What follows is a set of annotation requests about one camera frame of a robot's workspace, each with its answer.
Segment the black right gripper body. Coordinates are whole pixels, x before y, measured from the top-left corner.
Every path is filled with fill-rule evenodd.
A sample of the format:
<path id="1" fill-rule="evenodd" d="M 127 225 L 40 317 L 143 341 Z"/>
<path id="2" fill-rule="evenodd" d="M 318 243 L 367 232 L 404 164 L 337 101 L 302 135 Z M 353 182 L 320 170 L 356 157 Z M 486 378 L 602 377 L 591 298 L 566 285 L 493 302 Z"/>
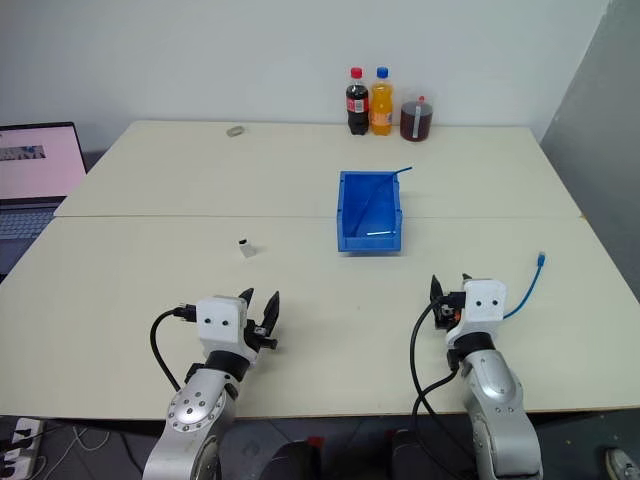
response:
<path id="1" fill-rule="evenodd" d="M 432 295 L 432 311 L 434 324 L 438 330 L 450 331 L 455 328 L 460 320 L 462 310 L 465 307 L 466 293 L 451 292 L 448 294 Z"/>

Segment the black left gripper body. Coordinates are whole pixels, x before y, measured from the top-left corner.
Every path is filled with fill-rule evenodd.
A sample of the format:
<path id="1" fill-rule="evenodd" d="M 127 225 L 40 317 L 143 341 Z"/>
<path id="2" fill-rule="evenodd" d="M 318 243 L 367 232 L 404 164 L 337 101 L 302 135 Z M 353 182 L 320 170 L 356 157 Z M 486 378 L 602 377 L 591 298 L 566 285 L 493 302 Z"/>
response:
<path id="1" fill-rule="evenodd" d="M 254 320 L 248 319 L 244 328 L 246 345 L 254 351 L 260 351 L 262 348 L 275 350 L 278 340 L 271 337 L 274 326 L 274 322 L 264 321 L 261 325 L 258 325 Z"/>

